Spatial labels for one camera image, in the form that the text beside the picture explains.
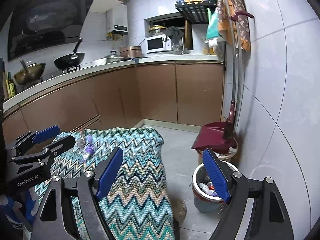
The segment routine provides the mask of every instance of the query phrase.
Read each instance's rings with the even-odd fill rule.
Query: white countertop
[[[148,57],[148,58],[141,58],[139,59],[139,63],[154,63],[154,62],[161,62],[161,61],[173,61],[173,62],[179,62],[182,60],[201,60],[201,61],[219,61],[218,56],[216,55],[197,55],[197,54],[190,54],[190,55],[163,55],[159,57]],[[27,90],[24,90],[23,92],[19,93],[18,95],[14,96],[13,98],[10,98],[8,101],[4,103],[4,112],[9,110],[11,107],[19,104],[21,101],[49,88],[55,85],[58,85],[60,83],[66,82],[68,80],[81,77],[84,75],[92,74],[94,72],[103,71],[109,68],[117,68],[117,67],[123,67],[127,65],[134,65],[134,60],[126,60],[126,61],[120,61],[120,62],[114,62],[114,63],[108,63],[104,65],[99,66],[91,66],[87,68],[83,68],[77,71],[73,71],[70,73],[66,73],[51,79],[48,79],[46,81],[43,81],[31,88],[28,88]]]

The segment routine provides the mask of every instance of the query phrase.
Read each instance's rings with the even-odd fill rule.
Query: trash bag
[[[208,8],[208,15],[209,15],[209,25],[206,34],[206,40],[211,40],[213,38],[219,37],[218,32],[218,8],[214,10],[214,13],[211,14],[210,9]]]

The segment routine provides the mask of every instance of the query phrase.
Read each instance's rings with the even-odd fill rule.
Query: black shelf rack
[[[213,13],[217,1],[197,1],[176,3],[176,9],[191,24],[209,23],[208,8]]]

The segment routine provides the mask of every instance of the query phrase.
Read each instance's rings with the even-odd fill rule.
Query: metal screw
[[[53,176],[53,181],[58,181],[60,179],[60,176],[56,175],[56,176]]]
[[[239,171],[235,171],[235,172],[233,173],[233,176],[235,176],[236,178],[241,178],[241,177],[242,177],[242,174],[241,174],[241,172],[239,172]]]
[[[84,175],[85,175],[86,177],[91,177],[92,174],[93,174],[92,171],[86,171],[86,172],[84,173]]]
[[[272,184],[273,183],[273,178],[266,177],[266,182]]]

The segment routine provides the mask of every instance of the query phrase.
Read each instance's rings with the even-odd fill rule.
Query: white water heater
[[[128,35],[127,6],[119,4],[107,11],[108,33]]]

